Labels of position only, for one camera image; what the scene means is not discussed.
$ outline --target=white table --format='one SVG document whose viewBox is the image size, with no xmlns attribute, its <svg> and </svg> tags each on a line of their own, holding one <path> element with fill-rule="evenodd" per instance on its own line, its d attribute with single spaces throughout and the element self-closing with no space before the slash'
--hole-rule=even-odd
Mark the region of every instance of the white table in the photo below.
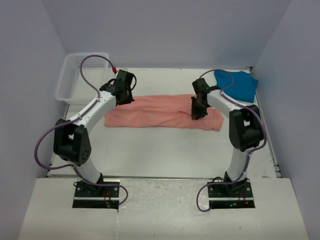
<svg viewBox="0 0 320 240">
<path fill-rule="evenodd" d="M 39 178 L 19 240 L 307 240 L 291 182 L 252 178 L 255 208 L 198 211 L 204 179 L 127 179 L 113 209 L 72 208 L 75 178 Z M 200 195 L 208 207 L 208 192 Z"/>
<path fill-rule="evenodd" d="M 194 94 L 192 82 L 206 70 L 128 68 L 137 77 L 133 96 Z M 106 81 L 113 78 L 111 71 L 109 73 Z M 216 85 L 213 73 L 208 73 L 205 79 L 210 86 Z M 70 106 L 66 117 L 75 115 L 82 108 Z M 97 169 L 105 176 L 116 177 L 223 177 L 233 152 L 226 116 L 220 132 L 166 127 L 112 128 L 104 126 L 103 118 L 90 133 L 90 142 L 91 159 Z M 255 152 L 248 167 L 249 178 L 275 178 L 273 162 L 268 145 Z M 55 156 L 52 165 L 65 163 Z M 51 171 L 50 175 L 75 174 L 71 168 L 64 168 Z"/>
</svg>

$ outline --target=folded cloth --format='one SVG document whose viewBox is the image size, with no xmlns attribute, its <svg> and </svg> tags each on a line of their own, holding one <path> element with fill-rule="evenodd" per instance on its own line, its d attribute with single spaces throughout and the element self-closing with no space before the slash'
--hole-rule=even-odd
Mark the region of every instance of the folded cloth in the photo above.
<svg viewBox="0 0 320 240">
<path fill-rule="evenodd" d="M 243 71 L 230 73 L 234 78 L 234 84 L 224 91 L 225 94 L 235 100 L 253 103 L 255 101 L 258 80 L 254 79 L 251 74 Z M 232 79 L 227 72 L 217 70 L 214 72 L 214 76 L 220 88 L 227 87 L 232 83 Z"/>
<path fill-rule="evenodd" d="M 130 104 L 118 105 L 105 115 L 106 127 L 169 127 L 220 131 L 224 118 L 218 109 L 208 115 L 191 118 L 193 94 L 135 96 Z"/>
</svg>

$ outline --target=pink cloth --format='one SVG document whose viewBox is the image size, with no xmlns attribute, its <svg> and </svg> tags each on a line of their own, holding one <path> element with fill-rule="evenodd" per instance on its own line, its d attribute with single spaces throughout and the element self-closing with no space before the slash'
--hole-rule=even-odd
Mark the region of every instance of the pink cloth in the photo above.
<svg viewBox="0 0 320 240">
<path fill-rule="evenodd" d="M 105 115 L 106 127 L 169 127 L 220 131 L 224 118 L 209 107 L 208 115 L 191 119 L 193 94 L 135 96 L 134 102 L 118 105 Z"/>
</svg>

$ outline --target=white plastic basket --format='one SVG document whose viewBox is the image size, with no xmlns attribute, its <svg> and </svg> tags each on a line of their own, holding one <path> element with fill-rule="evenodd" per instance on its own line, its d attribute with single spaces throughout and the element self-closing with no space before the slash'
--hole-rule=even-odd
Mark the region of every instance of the white plastic basket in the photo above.
<svg viewBox="0 0 320 240">
<path fill-rule="evenodd" d="M 65 57 L 55 91 L 55 98 L 70 105 L 86 105 L 96 92 L 86 84 L 80 75 L 80 63 L 89 55 L 101 55 L 109 58 L 104 52 L 73 53 Z M 109 63 L 100 57 L 85 60 L 82 69 L 85 78 L 96 88 L 100 88 L 107 80 Z"/>
</svg>

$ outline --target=blue folded towel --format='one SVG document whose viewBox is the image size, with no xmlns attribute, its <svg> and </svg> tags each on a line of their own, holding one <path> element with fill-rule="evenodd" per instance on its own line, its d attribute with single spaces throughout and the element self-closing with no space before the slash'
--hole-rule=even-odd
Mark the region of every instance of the blue folded towel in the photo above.
<svg viewBox="0 0 320 240">
<path fill-rule="evenodd" d="M 230 73 L 234 78 L 234 84 L 224 92 L 235 100 L 253 103 L 255 101 L 258 80 L 254 79 L 251 74 L 243 71 Z M 232 82 L 230 75 L 224 71 L 217 70 L 214 72 L 214 76 L 218 87 L 222 89 L 229 86 Z"/>
</svg>

